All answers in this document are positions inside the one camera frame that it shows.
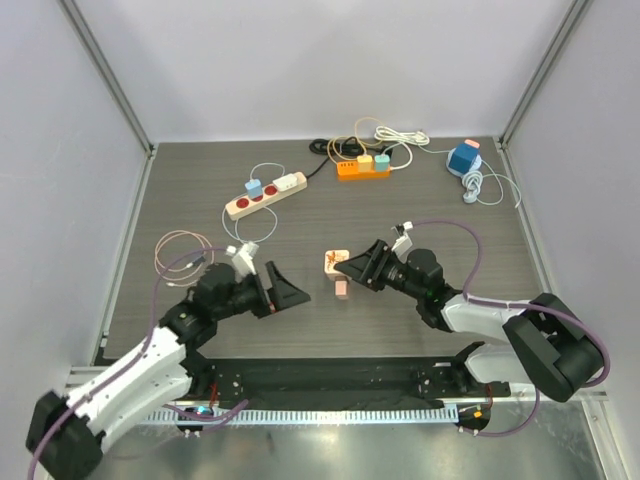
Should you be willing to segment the pink cube socket adapter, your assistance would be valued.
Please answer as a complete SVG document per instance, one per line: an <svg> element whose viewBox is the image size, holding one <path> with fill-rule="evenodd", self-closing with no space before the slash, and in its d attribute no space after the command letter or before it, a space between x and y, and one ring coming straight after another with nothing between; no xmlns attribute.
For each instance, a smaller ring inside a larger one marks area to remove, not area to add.
<svg viewBox="0 0 640 480"><path fill-rule="evenodd" d="M341 276L335 269L335 265L350 258L350 252L346 249L331 249L324 253L323 271L329 280L334 281Z"/></svg>

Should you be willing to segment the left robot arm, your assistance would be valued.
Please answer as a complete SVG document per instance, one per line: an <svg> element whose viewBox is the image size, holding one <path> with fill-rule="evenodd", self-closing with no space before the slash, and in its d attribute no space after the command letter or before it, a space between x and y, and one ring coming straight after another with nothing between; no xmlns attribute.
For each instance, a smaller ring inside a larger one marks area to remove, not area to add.
<svg viewBox="0 0 640 480"><path fill-rule="evenodd" d="M25 445L32 459L27 476L43 467L55 479L84 479L134 426L165 404L187 396L198 400L212 387L208 361L199 348L217 324L249 312L261 319L310 301L267 262L264 288L254 271L237 272L213 263L183 300L126 355L63 395L44 394L35 404Z"/></svg>

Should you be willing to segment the beige red power strip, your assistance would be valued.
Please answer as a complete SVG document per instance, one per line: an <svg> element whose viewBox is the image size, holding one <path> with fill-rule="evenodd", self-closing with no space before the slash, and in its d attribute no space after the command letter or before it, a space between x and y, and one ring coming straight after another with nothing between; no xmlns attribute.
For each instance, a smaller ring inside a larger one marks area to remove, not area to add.
<svg viewBox="0 0 640 480"><path fill-rule="evenodd" d="M239 220L257 211L267 208L276 202L304 190L308 186L307 177L302 172L295 172L299 179L299 184L288 191L278 192L273 185L273 181L265 186L262 185L263 195L260 198L251 200L247 197L247 193L229 201L224 211L231 220Z"/></svg>

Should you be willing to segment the white charger plug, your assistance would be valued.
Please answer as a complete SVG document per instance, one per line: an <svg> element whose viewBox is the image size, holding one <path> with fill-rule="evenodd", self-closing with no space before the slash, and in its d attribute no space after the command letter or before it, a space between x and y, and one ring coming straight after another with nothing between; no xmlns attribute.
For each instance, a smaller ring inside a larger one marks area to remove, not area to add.
<svg viewBox="0 0 640 480"><path fill-rule="evenodd" d="M290 173L283 175L273 181L273 185L278 192L285 192L295 188L299 184L296 174Z"/></svg>

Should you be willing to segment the pink charger plug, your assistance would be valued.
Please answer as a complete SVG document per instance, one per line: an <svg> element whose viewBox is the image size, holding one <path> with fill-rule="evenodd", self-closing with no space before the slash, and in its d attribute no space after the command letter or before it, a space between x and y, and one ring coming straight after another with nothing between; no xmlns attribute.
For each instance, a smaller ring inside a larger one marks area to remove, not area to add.
<svg viewBox="0 0 640 480"><path fill-rule="evenodd" d="M348 289L349 282L347 280L336 280L334 282L334 293L338 299L346 300L349 296Z"/></svg>

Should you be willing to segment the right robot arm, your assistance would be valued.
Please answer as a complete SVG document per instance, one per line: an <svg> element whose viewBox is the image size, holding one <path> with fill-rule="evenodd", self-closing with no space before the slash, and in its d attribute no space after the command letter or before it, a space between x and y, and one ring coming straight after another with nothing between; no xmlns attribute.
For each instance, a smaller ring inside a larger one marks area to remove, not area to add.
<svg viewBox="0 0 640 480"><path fill-rule="evenodd" d="M433 329L493 339L451 370L452 386L462 395L492 382L529 383L565 402L606 370L603 347L553 294L519 302L466 296L445 281L433 251L414 249L401 259L382 240L334 269L371 291L389 287L414 299Z"/></svg>

